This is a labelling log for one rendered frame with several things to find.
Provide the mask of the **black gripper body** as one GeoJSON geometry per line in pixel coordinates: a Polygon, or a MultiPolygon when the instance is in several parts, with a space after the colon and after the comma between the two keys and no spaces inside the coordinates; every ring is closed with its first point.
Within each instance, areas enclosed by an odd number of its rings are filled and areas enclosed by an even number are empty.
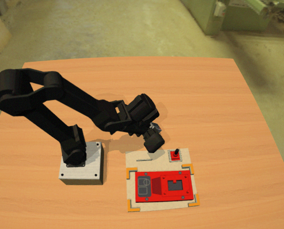
{"type": "Polygon", "coordinates": [[[144,146],[149,153],[155,153],[161,146],[165,144],[165,140],[159,133],[156,133],[154,129],[145,127],[141,122],[137,122],[136,129],[132,133],[128,134],[129,136],[136,134],[137,137],[142,135],[144,138],[147,138],[144,146]]]}

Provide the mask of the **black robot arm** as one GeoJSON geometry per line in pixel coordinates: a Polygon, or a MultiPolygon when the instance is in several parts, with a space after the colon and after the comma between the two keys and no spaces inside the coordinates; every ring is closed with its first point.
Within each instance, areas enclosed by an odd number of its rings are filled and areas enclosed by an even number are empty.
{"type": "Polygon", "coordinates": [[[149,128],[159,112],[146,94],[128,105],[124,100],[97,100],[66,80],[56,71],[32,68],[6,69],[0,72],[0,110],[11,116],[24,116],[61,144],[66,167],[84,167],[86,143],[82,128],[68,126],[43,103],[56,100],[89,117],[103,132],[132,133],[137,122],[149,128]],[[33,90],[30,83],[44,87],[33,90]],[[119,113],[116,112],[116,107],[119,113]],[[83,166],[84,165],[84,166],[83,166]]]}

